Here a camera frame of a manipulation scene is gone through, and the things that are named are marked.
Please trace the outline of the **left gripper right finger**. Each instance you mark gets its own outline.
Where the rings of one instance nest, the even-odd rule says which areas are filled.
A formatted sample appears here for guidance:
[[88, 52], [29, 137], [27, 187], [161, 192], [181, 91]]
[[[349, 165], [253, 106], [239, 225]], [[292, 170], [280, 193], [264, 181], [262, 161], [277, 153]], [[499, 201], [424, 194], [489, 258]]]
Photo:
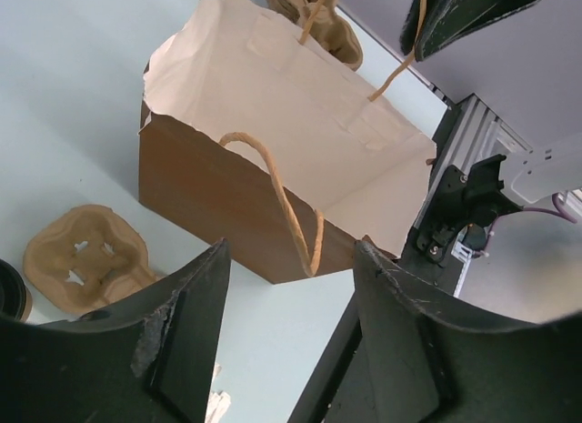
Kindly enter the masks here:
[[354, 280], [381, 422], [578, 422], [581, 316], [541, 324], [468, 304], [365, 241]]

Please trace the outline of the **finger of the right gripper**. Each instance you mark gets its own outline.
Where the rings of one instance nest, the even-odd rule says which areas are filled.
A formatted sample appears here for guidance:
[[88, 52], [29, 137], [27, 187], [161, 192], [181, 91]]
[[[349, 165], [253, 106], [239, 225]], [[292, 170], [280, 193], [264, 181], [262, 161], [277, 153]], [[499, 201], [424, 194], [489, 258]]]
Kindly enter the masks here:
[[399, 37], [403, 54], [426, 60], [457, 40], [540, 0], [413, 0]]

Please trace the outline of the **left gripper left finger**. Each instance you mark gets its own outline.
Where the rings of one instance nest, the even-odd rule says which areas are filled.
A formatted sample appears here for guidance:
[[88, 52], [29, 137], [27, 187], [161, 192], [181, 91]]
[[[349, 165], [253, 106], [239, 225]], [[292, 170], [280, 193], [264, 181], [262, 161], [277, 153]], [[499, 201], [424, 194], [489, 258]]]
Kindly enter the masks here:
[[201, 422], [229, 286], [220, 240], [74, 321], [1, 320], [4, 422]]

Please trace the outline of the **single brown cup carrier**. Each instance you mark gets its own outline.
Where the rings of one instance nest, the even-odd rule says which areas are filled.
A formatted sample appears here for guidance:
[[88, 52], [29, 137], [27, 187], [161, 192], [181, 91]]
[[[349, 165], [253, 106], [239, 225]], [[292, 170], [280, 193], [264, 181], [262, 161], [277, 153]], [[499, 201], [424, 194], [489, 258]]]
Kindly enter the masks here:
[[41, 230], [26, 246], [23, 271], [57, 308], [78, 316], [158, 280], [144, 239], [101, 205], [74, 207]]

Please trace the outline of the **black cup lid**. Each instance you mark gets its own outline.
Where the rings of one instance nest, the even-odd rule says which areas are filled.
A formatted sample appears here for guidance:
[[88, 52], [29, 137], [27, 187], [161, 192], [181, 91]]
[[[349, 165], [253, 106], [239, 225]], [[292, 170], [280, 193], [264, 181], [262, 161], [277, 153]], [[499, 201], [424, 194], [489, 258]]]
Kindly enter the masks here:
[[20, 320], [26, 307], [26, 286], [19, 273], [3, 259], [0, 260], [1, 313]]

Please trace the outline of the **brown paper bag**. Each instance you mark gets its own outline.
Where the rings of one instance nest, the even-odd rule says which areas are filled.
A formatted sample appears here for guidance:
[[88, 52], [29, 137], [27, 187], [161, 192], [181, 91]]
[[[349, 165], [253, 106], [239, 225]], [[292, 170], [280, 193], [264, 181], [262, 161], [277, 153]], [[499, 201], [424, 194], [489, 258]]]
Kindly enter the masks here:
[[351, 268], [370, 241], [400, 257], [433, 140], [283, 16], [200, 0], [151, 55], [139, 201], [271, 283]]

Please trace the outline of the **brown paper cup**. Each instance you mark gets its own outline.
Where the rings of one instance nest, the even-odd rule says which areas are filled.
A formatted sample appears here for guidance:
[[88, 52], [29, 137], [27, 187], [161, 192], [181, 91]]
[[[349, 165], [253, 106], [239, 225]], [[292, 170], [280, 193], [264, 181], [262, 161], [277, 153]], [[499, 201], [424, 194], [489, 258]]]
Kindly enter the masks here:
[[20, 317], [22, 322], [26, 322], [33, 307], [33, 297], [27, 287], [25, 287], [24, 307]]

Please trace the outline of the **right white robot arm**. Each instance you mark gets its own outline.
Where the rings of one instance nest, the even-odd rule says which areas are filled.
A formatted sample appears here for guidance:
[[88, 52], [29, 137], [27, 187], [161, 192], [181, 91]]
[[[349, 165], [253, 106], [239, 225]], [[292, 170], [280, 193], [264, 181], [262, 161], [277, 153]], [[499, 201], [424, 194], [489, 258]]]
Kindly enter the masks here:
[[[413, 0], [400, 48], [417, 62], [478, 31], [528, 11], [541, 0]], [[581, 187], [581, 7], [563, 17], [555, 34], [539, 24], [512, 25], [508, 35], [490, 37], [477, 50], [499, 57], [486, 65], [466, 57], [470, 67], [496, 88], [508, 91], [510, 114], [543, 132], [569, 129], [569, 136], [502, 163], [504, 195], [518, 205]]]

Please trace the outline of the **white wrapped straws bundle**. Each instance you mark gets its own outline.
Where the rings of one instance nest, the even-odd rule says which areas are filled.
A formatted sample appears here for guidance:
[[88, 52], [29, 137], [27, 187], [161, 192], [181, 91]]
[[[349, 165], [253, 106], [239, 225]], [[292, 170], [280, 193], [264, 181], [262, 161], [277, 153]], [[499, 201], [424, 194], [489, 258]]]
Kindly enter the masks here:
[[206, 406], [205, 423], [220, 423], [231, 405], [231, 397], [224, 391], [211, 390]]

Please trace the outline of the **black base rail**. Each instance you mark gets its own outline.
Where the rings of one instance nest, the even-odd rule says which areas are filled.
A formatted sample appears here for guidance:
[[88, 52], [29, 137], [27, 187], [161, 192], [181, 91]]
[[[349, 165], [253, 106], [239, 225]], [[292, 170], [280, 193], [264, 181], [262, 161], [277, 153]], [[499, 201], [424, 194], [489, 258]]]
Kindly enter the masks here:
[[[463, 229], [482, 230], [477, 215], [499, 210], [491, 199], [469, 206], [463, 195], [477, 191], [468, 179], [480, 173], [477, 160], [494, 154], [496, 135], [511, 137], [507, 125], [477, 95], [448, 103], [435, 134], [436, 166], [429, 203], [410, 229], [397, 263], [427, 283], [453, 293], [468, 265], [452, 253]], [[290, 416], [292, 422], [376, 421], [369, 355], [356, 301], [351, 299]]]

